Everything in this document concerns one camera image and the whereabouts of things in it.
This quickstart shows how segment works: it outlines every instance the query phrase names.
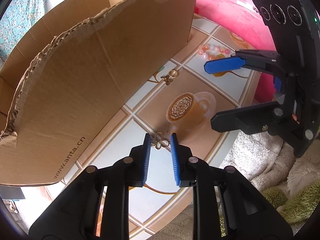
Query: coffee cup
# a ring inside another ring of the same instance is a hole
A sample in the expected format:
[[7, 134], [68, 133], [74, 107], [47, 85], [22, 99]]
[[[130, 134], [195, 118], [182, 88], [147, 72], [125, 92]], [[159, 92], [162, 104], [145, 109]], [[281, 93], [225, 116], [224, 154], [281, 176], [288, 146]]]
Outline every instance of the coffee cup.
[[209, 92], [183, 93], [175, 98], [166, 111], [170, 133], [176, 133], [179, 141], [189, 142], [210, 126], [216, 108], [216, 100]]

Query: camera module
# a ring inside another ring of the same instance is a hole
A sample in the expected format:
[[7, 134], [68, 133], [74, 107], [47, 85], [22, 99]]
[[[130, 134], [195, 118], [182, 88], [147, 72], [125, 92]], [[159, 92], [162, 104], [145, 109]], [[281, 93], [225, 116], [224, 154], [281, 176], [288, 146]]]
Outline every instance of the camera module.
[[272, 16], [279, 24], [285, 24], [286, 18], [283, 13], [283, 10], [276, 4], [270, 4], [270, 11], [272, 13]]
[[263, 18], [265, 18], [267, 21], [270, 21], [270, 14], [266, 8], [263, 6], [260, 7], [260, 13]]
[[292, 5], [289, 5], [287, 8], [288, 15], [290, 20], [297, 26], [302, 24], [302, 18], [299, 11]]

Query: tiled table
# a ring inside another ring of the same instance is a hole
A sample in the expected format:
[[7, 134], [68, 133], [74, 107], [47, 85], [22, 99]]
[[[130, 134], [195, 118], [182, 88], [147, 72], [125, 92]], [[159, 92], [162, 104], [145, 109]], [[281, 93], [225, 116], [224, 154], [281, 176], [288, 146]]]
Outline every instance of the tiled table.
[[[260, 73], [240, 69], [214, 77], [204, 72], [205, 59], [196, 51], [199, 45], [206, 43], [228, 48], [231, 53], [252, 47], [227, 29], [197, 15], [194, 16], [191, 34], [187, 46], [160, 68], [102, 129], [66, 175], [64, 183], [68, 184], [88, 165], [98, 168], [111, 166], [127, 156], [132, 147], [140, 145], [146, 132], [153, 135], [162, 132], [164, 138], [169, 139], [166, 109], [182, 93], [211, 93], [217, 102], [215, 112], [251, 104]], [[166, 87], [160, 77], [172, 69], [178, 71], [179, 76]], [[219, 166], [237, 134], [237, 131], [217, 133], [208, 123], [199, 136], [185, 145], [210, 165]], [[190, 189], [179, 189], [175, 185], [169, 147], [151, 148], [146, 184], [146, 187], [129, 191], [130, 237], [135, 240], [149, 238], [192, 201]], [[47, 189], [55, 198], [64, 186], [60, 182], [47, 186]]]

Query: floral curtain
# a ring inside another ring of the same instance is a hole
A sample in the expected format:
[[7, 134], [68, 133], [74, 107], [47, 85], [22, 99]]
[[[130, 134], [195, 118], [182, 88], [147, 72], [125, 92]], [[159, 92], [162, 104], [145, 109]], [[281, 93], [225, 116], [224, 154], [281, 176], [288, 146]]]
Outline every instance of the floral curtain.
[[12, 0], [0, 20], [0, 58], [4, 62], [25, 33], [45, 14], [46, 0]]

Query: gold ring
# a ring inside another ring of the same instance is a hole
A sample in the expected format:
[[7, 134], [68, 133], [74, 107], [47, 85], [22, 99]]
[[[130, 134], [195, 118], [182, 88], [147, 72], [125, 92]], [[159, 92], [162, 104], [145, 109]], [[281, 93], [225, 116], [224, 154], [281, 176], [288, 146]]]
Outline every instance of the gold ring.
[[168, 76], [170, 78], [176, 78], [178, 75], [179, 75], [178, 72], [176, 70], [174, 70], [174, 69], [170, 70], [169, 73], [168, 73]]

